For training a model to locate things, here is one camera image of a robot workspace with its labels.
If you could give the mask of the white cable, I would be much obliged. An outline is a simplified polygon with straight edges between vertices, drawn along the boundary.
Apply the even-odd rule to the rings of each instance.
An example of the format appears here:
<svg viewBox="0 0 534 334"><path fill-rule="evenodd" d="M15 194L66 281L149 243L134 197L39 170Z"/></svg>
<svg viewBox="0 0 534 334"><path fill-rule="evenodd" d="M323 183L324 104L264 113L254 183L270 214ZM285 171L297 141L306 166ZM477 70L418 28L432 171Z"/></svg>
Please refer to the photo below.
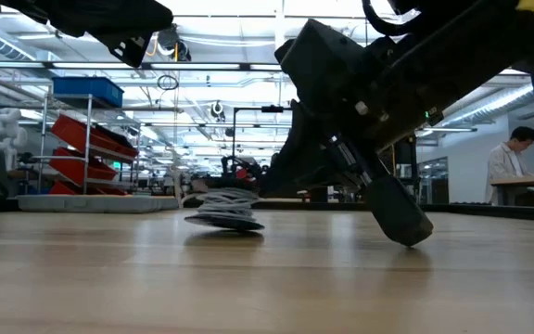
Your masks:
<svg viewBox="0 0 534 334"><path fill-rule="evenodd" d="M198 199L197 213L185 217L188 223L237 231L257 231L264 228L253 217L252 206L260 197L251 190L236 187L209 188L206 192L185 196L181 204Z"/></svg>

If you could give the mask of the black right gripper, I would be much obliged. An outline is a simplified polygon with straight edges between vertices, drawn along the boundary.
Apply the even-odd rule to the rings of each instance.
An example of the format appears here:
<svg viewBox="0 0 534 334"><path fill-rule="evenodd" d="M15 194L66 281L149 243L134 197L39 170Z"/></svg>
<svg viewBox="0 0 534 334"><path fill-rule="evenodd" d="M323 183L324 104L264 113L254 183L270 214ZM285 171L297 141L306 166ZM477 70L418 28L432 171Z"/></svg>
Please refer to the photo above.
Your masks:
<svg viewBox="0 0 534 334"><path fill-rule="evenodd" d="M360 46L308 21L276 53L297 89L287 140L260 194L329 186L363 191L391 240L411 247L433 230L379 152L518 59L515 19L453 21L429 35L383 37Z"/></svg>

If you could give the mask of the red shelf bin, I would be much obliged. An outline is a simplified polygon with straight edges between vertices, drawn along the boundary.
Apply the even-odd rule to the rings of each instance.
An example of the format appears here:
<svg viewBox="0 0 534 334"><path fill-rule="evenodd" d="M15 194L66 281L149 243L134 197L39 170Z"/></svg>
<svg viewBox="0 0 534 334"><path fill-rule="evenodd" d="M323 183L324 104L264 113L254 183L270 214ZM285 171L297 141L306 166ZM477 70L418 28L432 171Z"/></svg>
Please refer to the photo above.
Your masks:
<svg viewBox="0 0 534 334"><path fill-rule="evenodd" d="M126 163L132 162L138 156L138 150L131 145L124 135L111 132L99 124L87 127L84 122L60 115L51 128L53 135L81 153L85 152L88 132L90 134L89 154L91 156L99 156Z"/></svg>
<svg viewBox="0 0 534 334"><path fill-rule="evenodd" d="M55 181L49 190L49 195L83 195L83 189L67 181ZM109 186L89 186L86 195L110 195L110 196L127 196L124 190Z"/></svg>
<svg viewBox="0 0 534 334"><path fill-rule="evenodd" d="M83 184L85 162L84 155L77 150L68 148L56 148L53 152L53 159L49 165L72 182L78 185ZM111 181L117 172L108 167L97 158L90 156L87 168L87 177L96 180Z"/></svg>

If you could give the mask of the long ceiling light rail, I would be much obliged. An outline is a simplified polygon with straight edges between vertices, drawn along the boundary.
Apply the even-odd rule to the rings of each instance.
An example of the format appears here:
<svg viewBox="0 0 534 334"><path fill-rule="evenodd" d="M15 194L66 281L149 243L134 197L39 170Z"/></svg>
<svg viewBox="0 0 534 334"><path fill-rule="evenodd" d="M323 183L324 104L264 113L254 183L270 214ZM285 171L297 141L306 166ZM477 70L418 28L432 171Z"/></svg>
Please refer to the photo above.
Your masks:
<svg viewBox="0 0 534 334"><path fill-rule="evenodd" d="M203 63L203 62L143 62L132 67L121 62L18 61L0 60L0 69L14 70L76 70L76 71L267 71L289 70L272 63Z"/></svg>

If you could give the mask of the metal shelf rack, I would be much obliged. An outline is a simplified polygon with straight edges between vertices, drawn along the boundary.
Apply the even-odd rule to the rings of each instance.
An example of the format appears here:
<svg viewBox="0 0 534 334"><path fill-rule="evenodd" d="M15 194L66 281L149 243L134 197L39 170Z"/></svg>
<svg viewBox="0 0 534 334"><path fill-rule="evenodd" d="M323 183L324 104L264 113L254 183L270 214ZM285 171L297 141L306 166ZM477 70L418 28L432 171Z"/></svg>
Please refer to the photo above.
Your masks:
<svg viewBox="0 0 534 334"><path fill-rule="evenodd" d="M77 121L84 122L84 123L87 124L87 127L90 127L91 125L94 125L94 124L99 124L99 125L104 126L105 128L108 129L108 124L106 122L97 122L97 121L94 120L94 113L96 111L107 111L110 107L93 108L92 107L92 100L93 100L93 98L91 96L89 96L87 108L86 109L78 108L78 109L80 109L80 110L82 110L84 112L85 119L83 121L78 120L77 117L75 117L75 116L68 116L68 115L65 115L63 113L61 113L60 115L65 115L65 116L71 117L72 119L75 119ZM89 186L109 186L109 187L114 187L114 188L118 188L118 189L124 190L125 192L127 192L129 194L129 192L133 190L134 178L131 175L128 176L128 177L123 177L122 176L122 172L123 172L123 168L125 166L134 167L134 163L136 162L136 159L137 159L138 156L130 163L121 162L121 161L115 161L115 160L112 160L112 159L105 159L105 158L102 158L102 157L99 157L99 156L93 156L93 157L97 158L98 160L102 161L103 163L105 163L108 167L110 167L113 170L115 170L117 172L117 174L115 175L115 177L111 181L96 180L96 179L93 179L93 178L88 178L87 177L87 168L88 168L89 157L91 156L89 154L89 136L90 136L90 134L88 132L88 134L86 135L85 152L83 153L83 155L84 155L83 160L85 162L85 168L84 168L84 180L83 180L83 184L82 185L75 184L70 179L68 179L66 176L64 176L60 172L54 170L49 165L49 162L53 159L53 153L51 155L49 155L49 156L41 155L41 156L39 156L37 158L37 160L40 161L40 162L46 163L48 165L48 167L50 167L53 170L53 172L56 173L54 182L55 181L67 181L67 182L70 182L70 183L74 184L75 186L81 187L83 189L83 194L84 195L86 195L86 190L87 190L87 187L89 187ZM62 142L62 145L57 147L57 148L68 148L68 149L76 150L73 146L67 144L66 142L62 141L61 139L59 139L59 140Z"/></svg>

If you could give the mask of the person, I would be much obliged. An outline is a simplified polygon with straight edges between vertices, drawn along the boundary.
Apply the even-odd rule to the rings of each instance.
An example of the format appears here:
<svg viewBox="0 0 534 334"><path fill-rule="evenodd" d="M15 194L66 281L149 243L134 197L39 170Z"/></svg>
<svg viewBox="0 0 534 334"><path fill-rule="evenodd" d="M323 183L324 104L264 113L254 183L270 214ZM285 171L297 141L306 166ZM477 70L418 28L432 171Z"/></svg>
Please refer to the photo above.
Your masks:
<svg viewBox="0 0 534 334"><path fill-rule="evenodd" d="M486 202L491 205L499 203L498 190L492 185L493 181L531 175L523 161L522 152L532 145L534 129L518 126L507 141L501 142L490 152L487 163Z"/></svg>

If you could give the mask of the blue plastic bin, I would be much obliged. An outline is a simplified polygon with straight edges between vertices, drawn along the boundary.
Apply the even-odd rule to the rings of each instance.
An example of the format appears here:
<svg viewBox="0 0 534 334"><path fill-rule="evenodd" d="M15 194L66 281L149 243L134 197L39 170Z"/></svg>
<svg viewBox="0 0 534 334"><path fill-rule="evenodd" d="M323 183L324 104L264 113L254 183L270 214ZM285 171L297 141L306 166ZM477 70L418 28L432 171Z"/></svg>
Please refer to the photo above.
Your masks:
<svg viewBox="0 0 534 334"><path fill-rule="evenodd" d="M54 77L53 97L75 108L88 106L89 96L93 108L121 108L123 90L105 77Z"/></svg>

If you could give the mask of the dark glass door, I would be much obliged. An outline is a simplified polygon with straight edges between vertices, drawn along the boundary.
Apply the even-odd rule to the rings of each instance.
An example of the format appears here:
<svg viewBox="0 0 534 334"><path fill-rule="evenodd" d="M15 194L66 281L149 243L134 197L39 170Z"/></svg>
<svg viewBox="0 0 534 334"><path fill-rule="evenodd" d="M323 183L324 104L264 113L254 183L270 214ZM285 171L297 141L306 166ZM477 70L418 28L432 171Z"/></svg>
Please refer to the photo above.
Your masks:
<svg viewBox="0 0 534 334"><path fill-rule="evenodd" d="M418 164L420 176L420 202L422 204L448 204L448 158L442 157Z"/></svg>

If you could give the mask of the grey open tool case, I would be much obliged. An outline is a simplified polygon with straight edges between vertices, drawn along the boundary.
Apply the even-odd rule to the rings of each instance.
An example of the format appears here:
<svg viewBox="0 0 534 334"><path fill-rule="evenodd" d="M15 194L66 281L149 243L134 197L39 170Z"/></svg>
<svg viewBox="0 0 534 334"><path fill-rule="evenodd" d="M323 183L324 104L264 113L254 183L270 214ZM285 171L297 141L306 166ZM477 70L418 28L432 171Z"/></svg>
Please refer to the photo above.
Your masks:
<svg viewBox="0 0 534 334"><path fill-rule="evenodd" d="M177 199L159 196L25 195L17 200L24 212L151 213L180 208Z"/></svg>

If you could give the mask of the wooden desk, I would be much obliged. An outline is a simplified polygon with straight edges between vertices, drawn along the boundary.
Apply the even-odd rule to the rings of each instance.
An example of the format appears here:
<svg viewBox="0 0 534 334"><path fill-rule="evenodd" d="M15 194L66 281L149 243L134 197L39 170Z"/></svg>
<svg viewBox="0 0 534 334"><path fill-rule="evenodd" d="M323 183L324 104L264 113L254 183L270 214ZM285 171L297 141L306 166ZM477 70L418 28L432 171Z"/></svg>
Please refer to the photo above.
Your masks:
<svg viewBox="0 0 534 334"><path fill-rule="evenodd" d="M493 181L498 206L534 207L534 175Z"/></svg>

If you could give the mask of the black gantry frame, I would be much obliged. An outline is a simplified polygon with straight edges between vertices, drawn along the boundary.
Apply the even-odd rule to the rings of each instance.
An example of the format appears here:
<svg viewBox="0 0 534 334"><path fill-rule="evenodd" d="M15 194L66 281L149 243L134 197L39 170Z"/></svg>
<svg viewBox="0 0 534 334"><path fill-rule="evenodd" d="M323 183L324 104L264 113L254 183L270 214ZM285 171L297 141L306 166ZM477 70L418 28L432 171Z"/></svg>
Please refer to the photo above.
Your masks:
<svg viewBox="0 0 534 334"><path fill-rule="evenodd" d="M284 111L292 110L292 108L287 107L281 107L281 106L262 106L262 107L234 107L233 109L233 137L232 137L232 155L235 155L235 149L236 149L236 121L237 121L237 113L239 111L261 111L263 113L283 113Z"/></svg>

